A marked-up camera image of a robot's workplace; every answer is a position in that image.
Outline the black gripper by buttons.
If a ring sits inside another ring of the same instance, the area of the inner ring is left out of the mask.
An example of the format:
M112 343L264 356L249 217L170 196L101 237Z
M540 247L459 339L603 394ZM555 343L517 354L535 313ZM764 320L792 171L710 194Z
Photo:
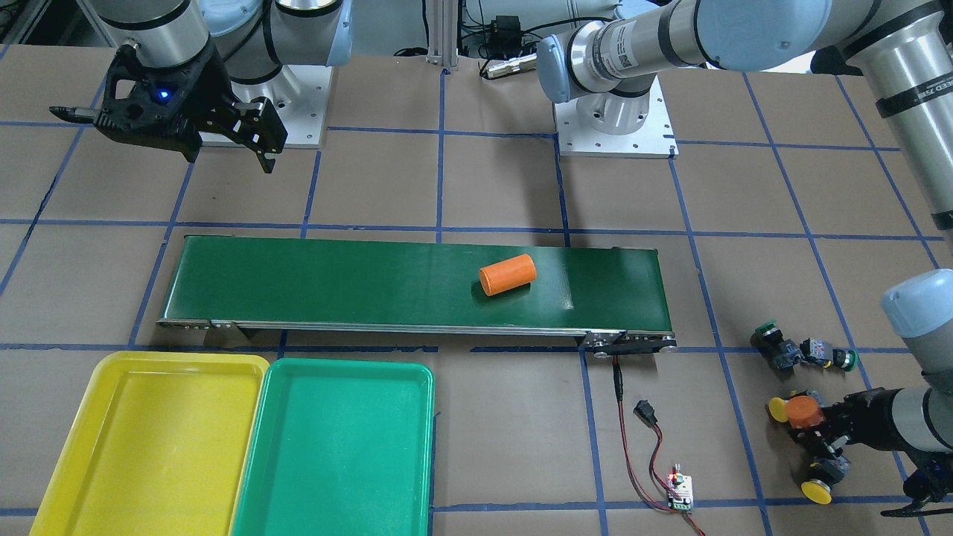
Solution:
M843 410L847 434L828 425L794 428L796 444L825 460L843 455L848 442L903 452L917 468L903 482L911 502L879 514L913 518L951 513L950 508L925 510L951 494L951 394L931 387L875 388L846 396L837 408Z

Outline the black gripper over trays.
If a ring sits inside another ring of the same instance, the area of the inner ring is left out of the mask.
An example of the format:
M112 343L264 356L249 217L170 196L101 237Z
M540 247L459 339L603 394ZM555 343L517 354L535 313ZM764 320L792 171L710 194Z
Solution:
M112 141L181 153L195 162L201 133L223 135L255 153L263 173L275 170L288 132L266 96L236 101L214 45L205 45L179 66L146 67L144 48L117 48L106 71L100 108L51 106L50 113L74 124L89 124Z

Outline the robot arm over trays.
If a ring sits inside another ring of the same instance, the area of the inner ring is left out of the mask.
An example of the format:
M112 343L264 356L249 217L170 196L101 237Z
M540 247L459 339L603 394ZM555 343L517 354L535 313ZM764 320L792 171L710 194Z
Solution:
M51 106L110 140L197 161L204 135L243 146L272 173L290 113L313 89L293 67L343 66L353 51L351 1L92 1L117 48L101 105Z

